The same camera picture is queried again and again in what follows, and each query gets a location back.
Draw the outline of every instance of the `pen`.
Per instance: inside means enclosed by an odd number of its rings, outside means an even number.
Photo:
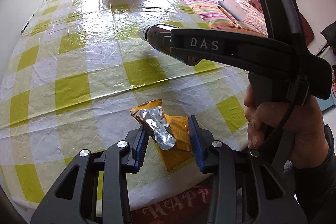
[[[231,18],[231,15],[230,15],[227,11],[225,11],[225,10],[224,10],[222,7],[220,7],[219,5],[218,5],[217,7],[219,8],[219,10],[220,10],[224,15],[226,15],[226,16],[228,17],[229,20],[231,20],[231,21],[234,23],[234,25],[237,26],[237,23]]]

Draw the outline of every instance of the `checkered tablecloth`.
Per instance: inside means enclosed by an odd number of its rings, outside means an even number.
[[[182,0],[48,0],[38,10],[0,89],[0,173],[16,203],[36,208],[81,149],[107,149],[138,128],[129,109],[148,100],[196,115],[234,149],[246,145],[246,72],[206,60],[188,67],[155,51],[138,28],[160,22],[208,28]],[[167,172],[150,141],[140,173],[127,176],[131,207],[204,178],[193,159]],[[101,183],[97,198],[101,209]]]

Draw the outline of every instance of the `white bottle cap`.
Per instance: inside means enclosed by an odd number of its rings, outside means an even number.
[[[142,40],[145,40],[145,41],[148,42],[148,40],[147,40],[147,38],[146,38],[146,32],[147,32],[147,30],[148,30],[150,27],[152,27],[152,26],[153,26],[153,25],[144,24],[144,25],[141,25],[141,26],[139,27],[139,31],[138,31],[138,33],[139,33],[139,37],[140,37]]]

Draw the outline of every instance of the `plastic bottle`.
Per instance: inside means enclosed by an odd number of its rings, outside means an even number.
[[[188,66],[197,65],[202,59],[193,56],[176,55],[170,52],[171,30],[177,27],[168,24],[143,25],[139,37],[147,41],[155,50],[167,54]]]

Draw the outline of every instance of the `silver foil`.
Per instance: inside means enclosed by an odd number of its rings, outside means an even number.
[[[162,106],[139,110],[136,115],[153,129],[157,145],[162,150],[171,149],[175,145],[176,139],[163,114]]]

